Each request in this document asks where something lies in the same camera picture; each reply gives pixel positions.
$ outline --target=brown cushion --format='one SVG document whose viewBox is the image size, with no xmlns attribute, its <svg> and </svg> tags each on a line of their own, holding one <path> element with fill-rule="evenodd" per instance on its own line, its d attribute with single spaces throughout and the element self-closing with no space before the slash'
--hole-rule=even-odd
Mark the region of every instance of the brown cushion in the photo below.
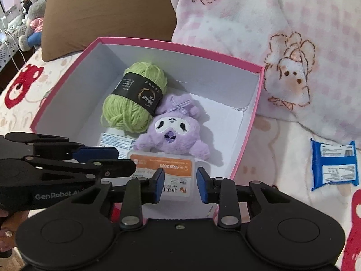
<svg viewBox="0 0 361 271">
<path fill-rule="evenodd" d="M 170 41 L 175 27 L 170 0 L 48 0 L 43 60 L 84 50 L 104 36 Z"/>
</svg>

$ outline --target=red print on bed sheet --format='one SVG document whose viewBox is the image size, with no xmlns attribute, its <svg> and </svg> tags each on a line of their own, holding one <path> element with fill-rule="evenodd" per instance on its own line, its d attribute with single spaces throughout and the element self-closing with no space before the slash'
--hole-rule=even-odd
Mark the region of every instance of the red print on bed sheet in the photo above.
<svg viewBox="0 0 361 271">
<path fill-rule="evenodd" d="M 342 258 L 342 271 L 359 271 L 361 261 L 361 190 L 357 190 L 351 202 L 352 226 Z"/>
<path fill-rule="evenodd" d="M 5 96 L 4 102 L 8 109 L 19 104 L 25 98 L 31 84 L 39 78 L 43 70 L 44 67 L 38 67 L 32 64 L 28 64 L 21 70 Z"/>
</svg>

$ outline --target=green yarn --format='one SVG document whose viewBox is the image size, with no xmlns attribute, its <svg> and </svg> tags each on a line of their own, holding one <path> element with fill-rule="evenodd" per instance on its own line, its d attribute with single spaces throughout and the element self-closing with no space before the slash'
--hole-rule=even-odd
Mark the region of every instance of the green yarn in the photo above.
<svg viewBox="0 0 361 271">
<path fill-rule="evenodd" d="M 146 62 L 137 62 L 124 71 L 137 73 L 156 83 L 163 94 L 167 89 L 167 77 L 156 65 Z M 102 117 L 110 127 L 122 129 L 131 133 L 143 133 L 147 130 L 152 116 L 143 107 L 119 95 L 109 95 L 103 104 Z"/>
</svg>

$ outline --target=hand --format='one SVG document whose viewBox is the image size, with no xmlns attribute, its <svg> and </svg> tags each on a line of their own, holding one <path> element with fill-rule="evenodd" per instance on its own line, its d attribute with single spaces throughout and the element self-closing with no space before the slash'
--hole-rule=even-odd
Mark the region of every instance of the hand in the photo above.
<svg viewBox="0 0 361 271">
<path fill-rule="evenodd" d="M 0 217 L 7 217 L 8 212 L 0 210 Z M 0 251 L 6 252 L 16 247 L 15 236 L 20 224 L 26 220 L 29 211 L 16 212 L 8 217 L 0 230 Z"/>
</svg>

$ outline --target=open box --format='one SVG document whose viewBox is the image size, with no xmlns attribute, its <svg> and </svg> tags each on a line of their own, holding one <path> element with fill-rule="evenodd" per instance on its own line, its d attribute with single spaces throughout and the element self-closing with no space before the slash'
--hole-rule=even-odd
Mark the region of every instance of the open box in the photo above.
<svg viewBox="0 0 361 271">
<path fill-rule="evenodd" d="M 210 146 L 207 162 L 196 160 L 211 177 L 233 178 L 245 149 L 263 81 L 263 67 L 209 50 L 170 42 L 98 38 L 54 86 L 30 128 L 96 146 L 104 132 L 122 131 L 100 124 L 102 104 L 134 62 L 164 70 L 167 93 L 190 93 L 201 109 L 201 140 Z M 161 201 L 143 206 L 144 217 L 212 217 L 199 193 L 188 202 Z"/>
</svg>

